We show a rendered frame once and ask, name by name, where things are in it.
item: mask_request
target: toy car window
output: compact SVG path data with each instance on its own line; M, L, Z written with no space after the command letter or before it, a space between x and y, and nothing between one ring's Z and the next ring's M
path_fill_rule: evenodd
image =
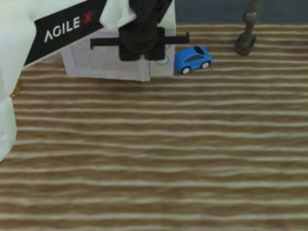
M195 61L195 60L199 60L199 59L203 59L203 56L202 55L194 55L188 59L185 60L185 62L191 62L191 61Z
M194 47L194 50L198 53L198 54L202 54L204 55L203 50L200 47Z

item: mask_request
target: white box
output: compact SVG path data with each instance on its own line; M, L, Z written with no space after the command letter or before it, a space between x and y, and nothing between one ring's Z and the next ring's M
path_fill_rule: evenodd
M166 36L176 35L175 3L172 2L162 22ZM172 76L174 73L175 45L166 45L166 59L122 62L118 47L95 47L90 49L91 38L118 37L118 31L102 29L61 51L66 72L72 77L149 81L150 77Z

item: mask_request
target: yellow object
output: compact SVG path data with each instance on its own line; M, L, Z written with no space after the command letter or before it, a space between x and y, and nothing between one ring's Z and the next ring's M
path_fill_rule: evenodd
M23 82L21 80L19 80L16 84L16 87L14 89L14 91L12 92L12 94L10 95L11 98L15 97L16 95L18 95L23 89Z

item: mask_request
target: pole base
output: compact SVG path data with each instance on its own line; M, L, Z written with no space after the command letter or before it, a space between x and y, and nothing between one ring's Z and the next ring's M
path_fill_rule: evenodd
M257 38L256 38L255 35L252 35L251 42L250 42L249 46L243 44L242 38L243 38L243 34L241 34L239 36L239 38L237 39L237 41L235 43L234 50L239 55L248 56L250 54L251 50L253 49Z

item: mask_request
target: white curved object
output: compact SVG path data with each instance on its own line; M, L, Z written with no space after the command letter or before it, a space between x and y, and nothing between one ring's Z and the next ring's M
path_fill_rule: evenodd
M34 22L84 1L87 0L0 0L0 162L9 153L16 137L13 103L9 96L16 86L35 39ZM120 3L119 1L122 5L113 7L120 13L114 19L119 22L108 20L110 25L123 25L134 19L131 11L128 12L130 9L123 7L128 0L108 0L113 3ZM101 23L104 18L108 17L102 14Z

